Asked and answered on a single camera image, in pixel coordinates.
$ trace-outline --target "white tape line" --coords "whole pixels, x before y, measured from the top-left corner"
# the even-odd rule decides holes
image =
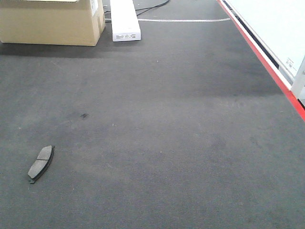
[[[218,21],[229,21],[230,18],[224,19],[211,19],[211,20],[171,20],[171,19],[138,19],[138,21],[150,21],[150,22],[218,22]]]

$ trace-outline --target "label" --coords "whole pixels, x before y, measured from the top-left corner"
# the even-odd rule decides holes
[[[97,0],[90,0],[90,5],[91,5],[91,13],[93,16],[99,7],[99,4]]]

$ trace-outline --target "red stripe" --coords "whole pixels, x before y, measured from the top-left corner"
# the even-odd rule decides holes
[[[227,8],[221,3],[221,0],[217,0],[218,3],[221,5],[223,10],[230,16],[232,21],[234,22],[235,26],[238,28],[239,32],[242,34],[244,39],[247,41],[247,43],[250,45],[251,49],[256,54],[257,58],[260,60],[260,62],[263,64],[265,69],[269,72],[269,74],[272,76],[276,84],[279,86],[279,88],[282,90],[282,92],[286,95],[287,99],[290,101],[292,106],[296,109],[296,111],[299,113],[301,118],[305,121],[305,109],[302,107],[300,102],[297,100],[297,98],[293,95],[293,93],[285,86],[285,84],[282,82],[282,80],[279,78],[277,73],[272,69],[272,67],[268,64],[266,59],[261,55],[259,50],[255,47],[255,45],[251,42],[249,39],[249,35],[246,34],[238,25],[236,22],[236,18],[232,17],[227,10]]]

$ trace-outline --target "gray carpet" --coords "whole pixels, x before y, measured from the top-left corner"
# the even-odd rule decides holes
[[[226,17],[214,0],[141,15]],[[96,47],[0,44],[0,228],[305,228],[304,122],[234,24],[140,27],[139,42],[108,23]]]

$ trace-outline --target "dark spot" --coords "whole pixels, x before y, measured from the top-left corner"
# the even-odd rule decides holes
[[[84,113],[84,114],[82,114],[82,115],[81,115],[81,117],[82,117],[83,119],[85,119],[85,118],[87,118],[87,117],[88,117],[88,115],[89,115],[89,114]]]

